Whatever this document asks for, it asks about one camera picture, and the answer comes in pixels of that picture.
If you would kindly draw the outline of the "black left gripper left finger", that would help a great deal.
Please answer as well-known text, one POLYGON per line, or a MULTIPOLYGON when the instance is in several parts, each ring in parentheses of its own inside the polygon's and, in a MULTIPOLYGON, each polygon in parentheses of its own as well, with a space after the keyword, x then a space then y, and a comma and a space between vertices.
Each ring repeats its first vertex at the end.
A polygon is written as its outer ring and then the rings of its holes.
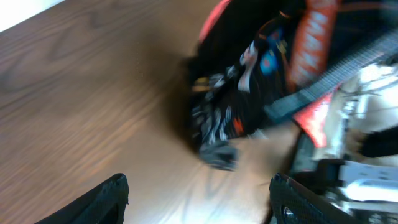
POLYGON ((123 224, 128 196, 127 177, 114 174, 37 224, 123 224))

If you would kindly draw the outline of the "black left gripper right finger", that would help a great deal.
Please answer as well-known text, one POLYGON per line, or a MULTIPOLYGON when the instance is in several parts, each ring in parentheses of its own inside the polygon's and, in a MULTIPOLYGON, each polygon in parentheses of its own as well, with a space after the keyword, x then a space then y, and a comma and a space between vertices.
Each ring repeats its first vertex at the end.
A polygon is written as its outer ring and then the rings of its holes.
POLYGON ((359 220, 284 174, 272 178, 269 191, 277 223, 360 224, 359 220))

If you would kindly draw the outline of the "black patterned sports jersey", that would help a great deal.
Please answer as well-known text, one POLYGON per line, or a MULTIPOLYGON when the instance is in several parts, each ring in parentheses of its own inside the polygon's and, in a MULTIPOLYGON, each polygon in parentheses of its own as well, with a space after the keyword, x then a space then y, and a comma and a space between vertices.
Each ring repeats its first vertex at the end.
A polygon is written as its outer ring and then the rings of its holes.
POLYGON ((396 1, 231 0, 187 63, 199 158, 233 170, 230 140, 293 120, 335 86, 328 67, 396 25, 396 1))

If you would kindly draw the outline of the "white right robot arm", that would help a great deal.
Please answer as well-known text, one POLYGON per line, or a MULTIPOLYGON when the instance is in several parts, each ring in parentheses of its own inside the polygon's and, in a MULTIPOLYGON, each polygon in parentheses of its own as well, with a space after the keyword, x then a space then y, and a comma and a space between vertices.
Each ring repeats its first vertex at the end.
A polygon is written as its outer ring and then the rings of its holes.
POLYGON ((354 133, 371 133, 397 124, 397 64, 374 64, 345 83, 331 101, 321 129, 326 146, 317 147, 307 134, 298 142, 291 174, 315 171, 321 159, 341 159, 337 171, 343 185, 338 205, 368 223, 397 223, 397 156, 361 159, 351 149, 354 133))

